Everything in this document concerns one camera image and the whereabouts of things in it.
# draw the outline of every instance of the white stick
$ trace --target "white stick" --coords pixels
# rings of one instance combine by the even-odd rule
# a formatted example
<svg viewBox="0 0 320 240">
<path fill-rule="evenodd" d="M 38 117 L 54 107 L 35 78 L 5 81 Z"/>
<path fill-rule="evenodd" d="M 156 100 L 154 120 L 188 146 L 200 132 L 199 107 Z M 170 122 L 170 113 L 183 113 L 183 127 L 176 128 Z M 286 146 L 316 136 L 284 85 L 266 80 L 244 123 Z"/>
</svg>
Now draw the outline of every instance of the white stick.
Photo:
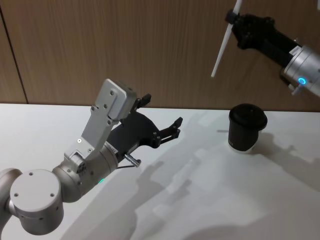
<svg viewBox="0 0 320 240">
<path fill-rule="evenodd" d="M 241 4 L 242 4 L 242 0 L 236 0 L 235 6 L 234 6 L 234 9 L 233 9 L 233 12 L 235 14 L 239 13 Z M 231 29 L 232 29 L 232 25 L 228 24 L 228 26 L 226 28 L 226 31 L 225 31 L 225 34 L 224 34 L 224 37 L 223 37 L 223 40 L 222 40 L 222 44 L 221 44 L 219 53 L 218 53 L 218 57 L 216 58 L 215 65 L 214 65 L 213 71 L 211 73 L 211 77 L 214 77 L 216 75 L 220 60 L 222 58 L 222 55 L 224 54 L 225 48 L 227 46 L 227 43 L 228 43 L 228 40 L 229 40 L 229 37 L 230 37 L 230 34 L 231 34 Z"/>
</svg>

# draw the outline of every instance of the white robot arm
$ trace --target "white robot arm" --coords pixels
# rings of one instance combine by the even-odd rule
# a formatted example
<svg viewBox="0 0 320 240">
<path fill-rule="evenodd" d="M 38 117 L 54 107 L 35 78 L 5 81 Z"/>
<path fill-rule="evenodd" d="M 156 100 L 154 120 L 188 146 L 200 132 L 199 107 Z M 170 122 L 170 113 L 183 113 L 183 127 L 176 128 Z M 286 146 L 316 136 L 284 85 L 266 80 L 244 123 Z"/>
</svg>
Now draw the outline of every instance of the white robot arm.
<svg viewBox="0 0 320 240">
<path fill-rule="evenodd" d="M 63 162 L 52 171 L 18 169 L 0 171 L 0 236 L 13 215 L 30 234 L 55 230 L 64 217 L 63 202 L 79 200 L 127 159 L 138 167 L 130 153 L 141 145 L 157 148 L 178 138 L 182 118 L 170 127 L 158 128 L 136 112 L 151 100 L 110 79 L 104 81 L 91 116 L 79 139 L 64 153 Z"/>
</svg>

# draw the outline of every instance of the wood panel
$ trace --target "wood panel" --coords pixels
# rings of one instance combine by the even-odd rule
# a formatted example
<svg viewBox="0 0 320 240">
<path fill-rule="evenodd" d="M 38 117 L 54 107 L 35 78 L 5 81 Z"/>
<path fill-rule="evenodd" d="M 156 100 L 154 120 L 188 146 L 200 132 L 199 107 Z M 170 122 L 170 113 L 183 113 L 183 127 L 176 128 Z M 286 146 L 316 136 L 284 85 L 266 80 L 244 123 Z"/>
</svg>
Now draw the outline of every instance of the wood panel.
<svg viewBox="0 0 320 240">
<path fill-rule="evenodd" d="M 292 38 L 320 52 L 316 0 L 247 0 L 242 12 L 272 16 Z M 105 78 L 122 81 L 153 107 L 320 111 L 293 97 L 280 68 L 231 37 L 211 78 L 235 0 L 1 0 L 30 103 L 89 105 Z"/>
<path fill-rule="evenodd" d="M 0 103 L 26 103 L 4 23 L 0 18 Z"/>
</svg>

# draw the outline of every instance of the table surface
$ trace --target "table surface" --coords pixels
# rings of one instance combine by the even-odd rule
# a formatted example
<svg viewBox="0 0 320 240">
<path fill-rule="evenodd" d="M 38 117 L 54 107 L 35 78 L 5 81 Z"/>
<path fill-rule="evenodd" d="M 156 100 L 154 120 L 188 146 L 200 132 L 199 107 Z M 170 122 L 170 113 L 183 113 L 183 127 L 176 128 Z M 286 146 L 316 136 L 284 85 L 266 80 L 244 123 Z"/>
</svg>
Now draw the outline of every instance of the table surface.
<svg viewBox="0 0 320 240">
<path fill-rule="evenodd" d="M 87 106 L 0 104 L 0 169 L 52 170 L 81 135 Z M 159 129 L 183 117 L 179 139 L 138 148 L 140 168 L 116 170 L 52 233 L 12 217 L 2 240 L 318 240 L 320 113 L 266 112 L 252 154 L 232 151 L 226 110 L 154 109 Z"/>
</svg>

